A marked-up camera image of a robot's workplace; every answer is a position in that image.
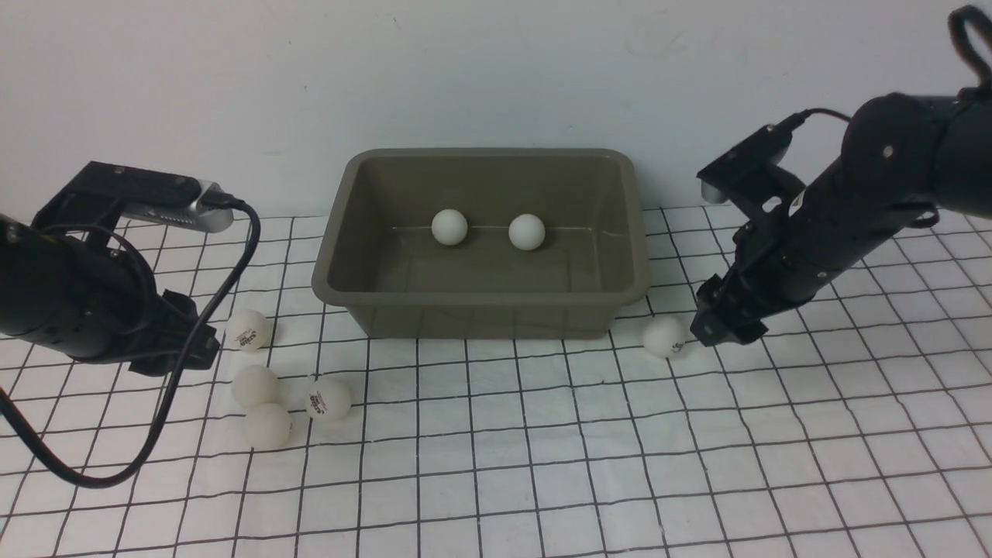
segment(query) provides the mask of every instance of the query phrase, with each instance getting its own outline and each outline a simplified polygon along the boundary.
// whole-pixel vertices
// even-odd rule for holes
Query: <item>olive green bin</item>
[[[431,221],[457,209],[456,246]],[[522,213],[544,244],[515,248]],[[374,338],[595,339],[647,293],[634,167],[605,149],[385,149],[344,171],[313,291]]]

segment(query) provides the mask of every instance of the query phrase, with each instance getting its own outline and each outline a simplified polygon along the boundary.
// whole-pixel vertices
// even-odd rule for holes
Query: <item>black cable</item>
[[[133,334],[139,330],[144,330],[146,327],[148,327],[149,324],[152,323],[152,319],[154,318],[152,316],[152,300],[158,296],[158,293],[155,292],[155,272],[152,271],[152,267],[148,265],[148,262],[145,261],[145,258],[141,257],[141,252],[139,252],[138,249],[134,247],[134,244],[132,244],[126,238],[114,232],[113,230],[104,228],[98,224],[53,224],[39,230],[38,234],[47,234],[49,232],[55,232],[55,231],[62,233],[74,232],[74,231],[79,231],[79,232],[96,231],[106,234],[111,238],[113,238],[114,240],[117,240],[117,242],[121,245],[121,247],[124,248],[124,252],[131,254],[131,258],[130,258],[131,265],[134,267],[135,274],[138,276],[138,286],[141,288],[142,309],[141,309],[141,317],[138,319],[138,322],[134,326],[127,328],[123,331],[114,332],[114,333],[118,335],[126,336],[128,334]]]
[[[224,279],[224,282],[220,285],[217,293],[213,295],[210,302],[206,303],[203,308],[202,314],[196,320],[195,325],[189,332],[189,337],[186,338],[186,342],[183,344],[183,348],[176,358],[176,365],[173,368],[173,375],[169,378],[169,384],[166,386],[166,391],[162,395],[162,402],[159,406],[159,412],[152,419],[152,424],[148,429],[148,437],[145,439],[145,445],[142,446],[138,455],[134,458],[127,467],[125,467],[120,472],[111,475],[110,477],[89,477],[82,473],[73,470],[71,467],[62,462],[45,442],[42,441],[38,433],[31,427],[24,415],[14,406],[13,401],[10,400],[7,393],[0,388],[0,413],[3,414],[7,422],[13,427],[14,432],[21,439],[22,442],[31,450],[31,453],[38,458],[38,461],[42,462],[46,468],[52,473],[56,474],[57,477],[66,481],[72,485],[76,485],[81,488],[110,488],[127,481],[135,473],[141,469],[141,466],[145,464],[148,457],[152,454],[152,450],[155,449],[155,444],[159,441],[159,436],[162,434],[162,429],[166,425],[166,419],[169,416],[169,409],[173,405],[173,399],[176,396],[176,390],[179,388],[180,379],[183,377],[183,368],[186,366],[186,360],[189,358],[189,352],[192,349],[192,344],[198,337],[199,332],[206,326],[209,322],[210,317],[213,315],[214,311],[220,305],[227,293],[230,292],[234,283],[241,277],[241,273],[248,267],[248,262],[251,261],[252,256],[255,254],[255,248],[258,247],[259,237],[261,235],[262,223],[259,219],[258,214],[255,212],[251,206],[245,204],[244,202],[232,199],[229,202],[228,207],[232,209],[239,209],[248,214],[248,218],[251,220],[251,231],[248,235],[248,241],[245,244],[244,253],[241,258],[235,264],[234,269],[231,273]]]
[[[843,120],[844,122],[850,122],[851,121],[851,117],[850,116],[844,114],[843,112],[837,112],[836,110],[833,110],[832,108],[822,108],[822,107],[819,107],[818,106],[817,108],[808,108],[808,109],[806,109],[806,110],[803,111],[803,115],[805,115],[805,116],[812,116],[814,114],[825,114],[827,116],[833,116],[834,118],[836,118],[838,120]]]
[[[947,28],[950,31],[950,41],[965,64],[978,75],[978,89],[982,92],[992,91],[992,70],[971,46],[968,39],[967,24],[975,29],[979,37],[992,49],[992,21],[975,6],[964,6],[950,13],[947,17]]]

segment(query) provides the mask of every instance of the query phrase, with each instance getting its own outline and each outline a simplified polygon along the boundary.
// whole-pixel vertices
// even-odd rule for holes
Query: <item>white grid paper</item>
[[[610,336],[515,343],[368,340],[310,291],[326,219],[264,219],[214,324],[255,308],[274,347],[188,371],[150,463],[118,488],[63,484],[0,425],[0,557],[988,555],[990,223],[905,231],[760,342],[660,361],[641,328],[690,319],[741,217],[644,218],[654,284]],[[160,290],[202,306],[246,230],[124,234]],[[229,383],[250,362],[282,377],[284,450],[241,434]],[[320,374],[355,394],[332,431],[302,410]],[[107,475],[163,382],[3,340],[0,384],[70,465]]]

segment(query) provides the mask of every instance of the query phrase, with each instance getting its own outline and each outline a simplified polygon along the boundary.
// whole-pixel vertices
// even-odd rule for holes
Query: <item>white ping pong ball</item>
[[[536,215],[524,213],[510,222],[510,242],[521,250],[533,250],[545,241],[545,224]]]
[[[644,328],[641,345],[658,358],[675,356],[685,345],[685,326],[672,316],[656,316]]]
[[[241,350],[258,350],[272,339],[272,324],[257,310],[235,312],[225,331],[228,344]]]
[[[234,401],[244,409],[279,401],[279,378],[269,368],[252,364],[238,370],[231,381]]]
[[[351,409],[351,391],[347,385],[323,377],[310,386],[307,414],[318,422],[334,422],[347,416]]]
[[[293,419],[278,403],[262,403],[245,413],[245,438],[256,450],[278,450],[286,445]]]
[[[468,221],[457,209],[443,209],[431,221],[431,234],[445,246],[454,246],[468,234]]]

